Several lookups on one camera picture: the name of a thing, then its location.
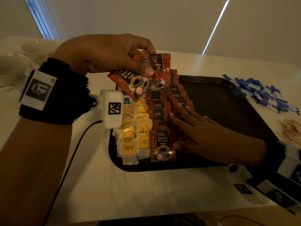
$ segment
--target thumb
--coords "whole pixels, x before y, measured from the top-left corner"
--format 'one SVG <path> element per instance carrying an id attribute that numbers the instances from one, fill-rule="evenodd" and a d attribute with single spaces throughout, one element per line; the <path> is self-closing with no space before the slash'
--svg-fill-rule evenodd
<path id="1" fill-rule="evenodd" d="M 196 154 L 200 150 L 200 146 L 191 140 L 186 142 L 176 142 L 173 144 L 173 148 L 176 150 L 188 151 Z"/>
<path id="2" fill-rule="evenodd" d="M 153 69 L 143 63 L 140 63 L 136 60 L 131 59 L 128 55 L 126 55 L 126 60 L 124 64 L 121 66 L 122 69 L 132 70 L 140 75 L 145 77 L 153 76 Z"/>

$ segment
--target wall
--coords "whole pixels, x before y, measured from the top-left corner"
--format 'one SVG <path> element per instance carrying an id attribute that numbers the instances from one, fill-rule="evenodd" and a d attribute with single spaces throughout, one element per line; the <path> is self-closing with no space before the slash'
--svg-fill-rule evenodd
<path id="1" fill-rule="evenodd" d="M 61 39 L 131 33 L 156 49 L 202 53 L 226 0 L 46 0 Z"/>
<path id="2" fill-rule="evenodd" d="M 24 0 L 0 0 L 0 38 L 8 35 L 42 38 Z"/>
<path id="3" fill-rule="evenodd" d="M 205 54 L 301 68 L 301 0 L 230 0 Z"/>

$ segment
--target table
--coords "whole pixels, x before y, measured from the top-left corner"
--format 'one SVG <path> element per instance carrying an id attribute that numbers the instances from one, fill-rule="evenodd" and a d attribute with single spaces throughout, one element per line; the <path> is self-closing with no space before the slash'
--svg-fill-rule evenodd
<path id="1" fill-rule="evenodd" d="M 0 41 L 0 54 L 6 45 L 14 50 L 32 38 L 6 37 Z M 279 64 L 228 57 L 180 52 L 171 53 L 171 68 L 181 75 L 214 76 L 260 80 L 273 84 L 292 106 L 301 108 L 301 70 L 290 64 Z M 106 74 L 88 74 L 91 94 L 102 89 L 115 89 Z M 0 88 L 0 147 L 8 138 L 19 117 L 17 90 Z M 280 138 L 277 120 L 284 118 L 301 122 L 294 114 L 277 114 L 252 103 L 257 112 Z M 68 161 L 75 146 L 94 120 L 90 113 L 73 124 Z M 245 184 L 250 174 L 244 167 L 233 174 L 228 167 L 191 168 L 168 171 L 125 172 L 117 168 L 108 154 L 110 130 L 102 124 L 92 126 L 77 150 L 66 180 L 48 219 L 48 225 L 62 222 L 83 222 L 142 217 L 175 213 L 216 211 L 275 205 L 274 202 L 247 186 L 254 195 L 241 194 L 233 184 Z"/>

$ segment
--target floor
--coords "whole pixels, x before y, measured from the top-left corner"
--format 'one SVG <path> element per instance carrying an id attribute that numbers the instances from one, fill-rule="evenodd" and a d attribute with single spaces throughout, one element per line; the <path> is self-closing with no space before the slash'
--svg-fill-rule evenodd
<path id="1" fill-rule="evenodd" d="M 221 218 L 227 215 L 239 215 L 257 221 L 265 226 L 301 226 L 301 215 L 295 216 L 279 206 L 234 209 L 197 213 L 206 226 L 216 226 Z M 97 222 L 61 224 L 60 226 L 96 226 Z M 256 226 L 257 224 L 236 217 L 226 218 L 222 226 Z"/>

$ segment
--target black cable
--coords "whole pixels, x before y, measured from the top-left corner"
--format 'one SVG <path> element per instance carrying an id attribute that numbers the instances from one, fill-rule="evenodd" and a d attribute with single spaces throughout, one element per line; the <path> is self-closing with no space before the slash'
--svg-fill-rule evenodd
<path id="1" fill-rule="evenodd" d="M 258 223 L 257 221 L 251 220 L 251 219 L 246 218 L 246 217 L 243 217 L 243 216 L 238 216 L 238 215 L 228 215 L 228 216 L 224 216 L 224 217 L 219 221 L 219 223 L 222 223 L 223 219 L 226 219 L 226 218 L 228 218 L 228 217 L 240 217 L 240 218 L 243 218 L 243 219 L 245 219 L 245 220 L 252 221 L 253 223 L 259 224 L 259 225 L 261 225 L 261 226 L 265 226 L 265 225 L 263 225 L 263 224 L 261 224 L 261 223 Z"/>
<path id="2" fill-rule="evenodd" d="M 72 155 L 72 157 L 71 157 L 71 159 L 70 159 L 70 162 L 69 162 L 69 164 L 68 164 L 68 167 L 67 167 L 67 169 L 66 169 L 66 171 L 65 171 L 65 174 L 64 174 L 64 176 L 63 176 L 63 178 L 62 178 L 62 181 L 61 181 L 60 185 L 58 186 L 58 190 L 57 190 L 57 192 L 55 193 L 55 196 L 54 196 L 54 198 L 53 198 L 53 200 L 52 200 L 52 203 L 51 203 L 51 205 L 50 205 L 50 207 L 49 207 L 49 210 L 48 210 L 48 212 L 47 212 L 47 214 L 46 214 L 46 216 L 45 216 L 45 219 L 44 219 L 44 222 L 43 222 L 43 226 L 45 226 L 46 223 L 47 223 L 48 217 L 49 217 L 49 215 L 50 215 L 50 213 L 51 213 L 51 209 L 52 209 L 52 207 L 53 207 L 53 205 L 54 205 L 54 203 L 55 203 L 55 200 L 56 200 L 56 198 L 57 198 L 57 196 L 58 196 L 58 193 L 60 192 L 60 189 L 61 189 L 61 187 L 62 187 L 62 185 L 63 185 L 63 182 L 64 182 L 64 180 L 65 180 L 65 178 L 66 178 L 66 176 L 67 176 L 67 173 L 68 173 L 69 168 L 70 168 L 70 166 L 71 166 L 71 163 L 72 163 L 72 161 L 73 161 L 73 159 L 74 159 L 74 156 L 75 156 L 75 153 L 76 153 L 76 151 L 77 151 L 77 148 L 78 148 L 80 142 L 82 141 L 82 138 L 84 137 L 85 133 L 89 130 L 89 128 L 91 128 L 93 125 L 99 124 L 99 123 L 102 123 L 102 121 L 95 121 L 94 123 L 92 123 L 91 125 L 89 125 L 88 128 L 86 128 L 86 130 L 82 133 L 82 136 L 80 137 L 80 139 L 79 139 L 79 141 L 78 141 L 78 143 L 77 143 L 77 145 L 76 145 L 76 148 L 75 148 L 75 150 L 74 150 L 74 152 L 73 152 L 73 155 Z"/>

